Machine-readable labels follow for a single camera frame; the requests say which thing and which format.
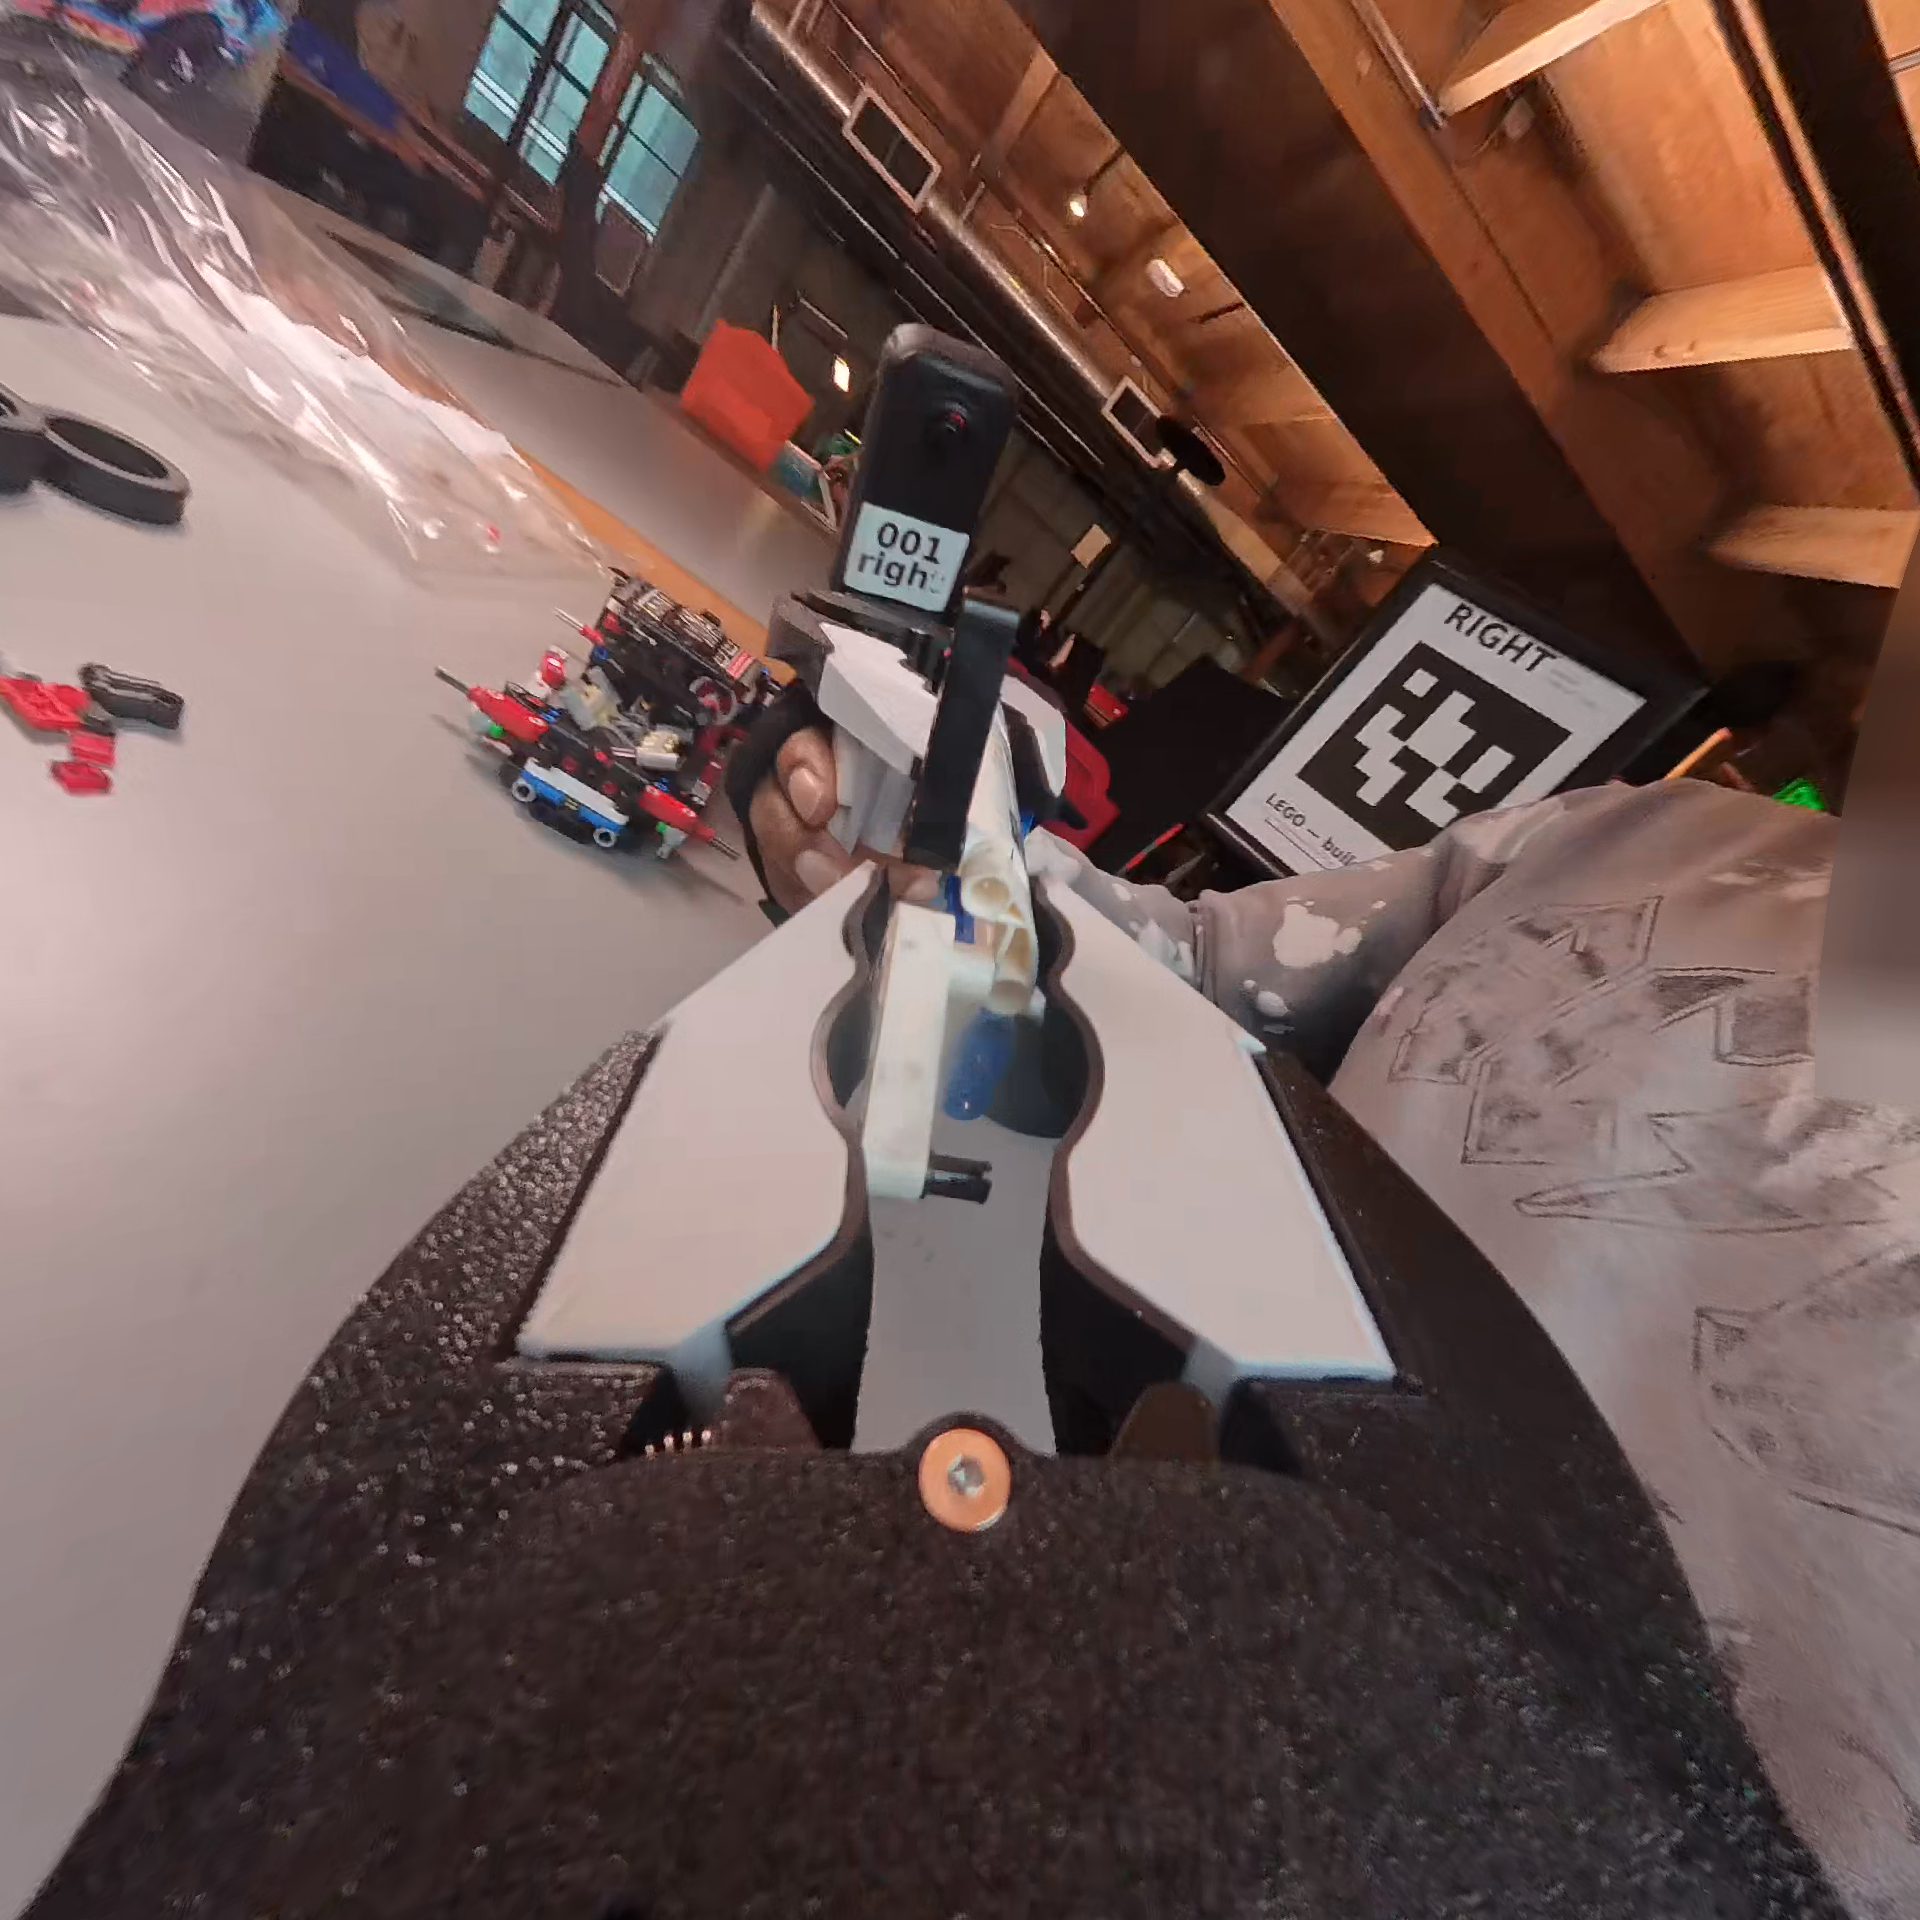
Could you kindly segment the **blue white car side panel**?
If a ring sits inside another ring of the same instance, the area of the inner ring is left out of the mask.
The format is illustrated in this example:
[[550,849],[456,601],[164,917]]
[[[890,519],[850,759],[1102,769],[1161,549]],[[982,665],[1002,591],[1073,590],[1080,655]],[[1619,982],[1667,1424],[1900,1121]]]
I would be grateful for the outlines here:
[[984,1205],[992,1165],[939,1154],[950,1023],[1025,1016],[1040,984],[1040,926],[1026,826],[1010,809],[1004,749],[982,774],[956,881],[959,907],[895,902],[880,944],[860,1152],[871,1195]]

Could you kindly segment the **grey desk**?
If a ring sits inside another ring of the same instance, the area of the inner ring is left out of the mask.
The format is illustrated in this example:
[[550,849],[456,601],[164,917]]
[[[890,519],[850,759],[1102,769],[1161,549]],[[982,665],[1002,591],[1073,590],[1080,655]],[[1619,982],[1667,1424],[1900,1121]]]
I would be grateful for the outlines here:
[[411,563],[87,333],[6,384],[178,464],[184,523],[6,497],[6,665],[184,695],[76,798],[6,720],[6,1914],[82,1824],[230,1501],[411,1234],[761,929],[743,863],[524,819],[435,677],[519,677],[606,570]]

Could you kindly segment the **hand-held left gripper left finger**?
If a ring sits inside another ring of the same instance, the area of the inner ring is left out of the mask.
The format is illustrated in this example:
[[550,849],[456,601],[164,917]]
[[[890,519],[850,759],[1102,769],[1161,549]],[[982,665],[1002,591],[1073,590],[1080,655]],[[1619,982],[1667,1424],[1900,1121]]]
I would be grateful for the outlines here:
[[651,1362],[679,1381],[742,1366],[735,1320],[825,1251],[848,1205],[848,1143],[814,1042],[856,981],[856,873],[679,1001],[590,1177],[515,1351]]

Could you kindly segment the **orange storage bin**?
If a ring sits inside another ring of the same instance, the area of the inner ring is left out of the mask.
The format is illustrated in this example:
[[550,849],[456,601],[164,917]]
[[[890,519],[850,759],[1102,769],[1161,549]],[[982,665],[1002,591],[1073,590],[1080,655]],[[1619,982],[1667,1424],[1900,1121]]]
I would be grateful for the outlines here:
[[721,319],[681,384],[679,407],[745,465],[768,473],[810,417],[814,395],[767,335]]

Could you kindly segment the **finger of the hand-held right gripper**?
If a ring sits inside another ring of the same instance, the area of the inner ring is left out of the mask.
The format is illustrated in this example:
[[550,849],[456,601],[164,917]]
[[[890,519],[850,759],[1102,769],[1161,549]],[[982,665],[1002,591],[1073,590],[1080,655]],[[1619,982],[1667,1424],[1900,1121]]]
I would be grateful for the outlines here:
[[1019,670],[1019,626],[1014,607],[963,591],[904,817],[904,856],[913,865],[961,870],[976,786],[998,749],[1004,749],[1018,830],[1073,814],[1065,711]]
[[831,831],[842,848],[906,853],[937,705],[906,649],[860,629],[823,629],[820,715],[833,734],[836,791]]

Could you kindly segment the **person's right hand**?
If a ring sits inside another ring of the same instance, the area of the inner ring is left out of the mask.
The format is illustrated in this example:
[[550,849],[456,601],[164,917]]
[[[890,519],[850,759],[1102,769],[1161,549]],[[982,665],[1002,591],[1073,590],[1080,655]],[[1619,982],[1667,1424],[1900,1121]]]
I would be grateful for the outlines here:
[[839,809],[833,729],[801,681],[753,720],[727,759],[727,800],[761,889],[761,907],[782,922],[860,863],[895,870],[874,848],[843,848],[833,834]]

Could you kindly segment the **framed marker sign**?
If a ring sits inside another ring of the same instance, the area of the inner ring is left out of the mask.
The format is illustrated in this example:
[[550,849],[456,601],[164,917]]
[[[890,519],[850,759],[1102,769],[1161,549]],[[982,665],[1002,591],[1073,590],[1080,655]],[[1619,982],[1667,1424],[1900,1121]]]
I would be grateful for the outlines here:
[[1447,553],[1401,577],[1201,816],[1266,877],[1343,873],[1488,809],[1606,783],[1702,701]]

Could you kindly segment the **clear plastic bags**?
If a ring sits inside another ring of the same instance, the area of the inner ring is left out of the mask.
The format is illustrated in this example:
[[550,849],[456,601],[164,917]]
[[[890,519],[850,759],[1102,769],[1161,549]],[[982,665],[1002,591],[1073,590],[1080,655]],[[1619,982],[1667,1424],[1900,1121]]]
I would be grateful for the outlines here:
[[417,573],[608,559],[264,183],[32,39],[6,39],[2,280]]

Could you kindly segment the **person's grey sweatshirt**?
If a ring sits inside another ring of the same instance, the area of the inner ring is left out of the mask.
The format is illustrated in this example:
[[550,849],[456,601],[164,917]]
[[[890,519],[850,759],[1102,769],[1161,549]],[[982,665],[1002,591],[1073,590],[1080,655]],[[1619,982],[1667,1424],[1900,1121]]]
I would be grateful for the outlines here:
[[1809,967],[1520,919],[1345,973],[1332,1090],[1519,1286],[1665,1514],[1852,1914],[1916,1914],[1916,1119]]

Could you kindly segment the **toy brick race car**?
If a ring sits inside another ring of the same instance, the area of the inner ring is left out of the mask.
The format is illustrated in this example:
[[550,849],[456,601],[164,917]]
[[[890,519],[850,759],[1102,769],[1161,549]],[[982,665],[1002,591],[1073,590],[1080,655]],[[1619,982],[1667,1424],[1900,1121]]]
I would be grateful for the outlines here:
[[616,569],[593,616],[560,613],[567,645],[524,681],[435,677],[491,747],[518,806],[606,853],[671,859],[688,845],[738,856],[708,806],[782,682],[719,613]]

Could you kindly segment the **black toy link piece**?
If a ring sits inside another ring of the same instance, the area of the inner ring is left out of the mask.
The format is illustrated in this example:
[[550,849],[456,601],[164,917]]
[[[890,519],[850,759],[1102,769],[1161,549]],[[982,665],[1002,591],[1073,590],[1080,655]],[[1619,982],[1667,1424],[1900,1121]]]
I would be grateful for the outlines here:
[[87,693],[87,711],[114,723],[178,734],[186,720],[184,695],[153,679],[135,677],[105,662],[82,662],[79,681]]

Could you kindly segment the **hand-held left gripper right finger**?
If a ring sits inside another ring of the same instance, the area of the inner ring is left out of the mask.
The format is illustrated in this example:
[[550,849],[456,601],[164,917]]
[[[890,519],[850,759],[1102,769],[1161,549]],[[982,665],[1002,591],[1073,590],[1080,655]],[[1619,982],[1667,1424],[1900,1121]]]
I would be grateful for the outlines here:
[[1183,1381],[1391,1381],[1395,1362],[1263,1075],[1265,1047],[1059,879],[1047,999],[1089,1038],[1064,1223]]

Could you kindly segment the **black toy set box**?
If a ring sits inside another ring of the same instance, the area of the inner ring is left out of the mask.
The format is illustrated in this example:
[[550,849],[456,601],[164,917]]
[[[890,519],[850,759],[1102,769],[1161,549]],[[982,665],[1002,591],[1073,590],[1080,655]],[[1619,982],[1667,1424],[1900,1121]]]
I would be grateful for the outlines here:
[[275,2],[10,2],[6,18],[108,61],[152,104],[246,79],[280,57],[292,23]]

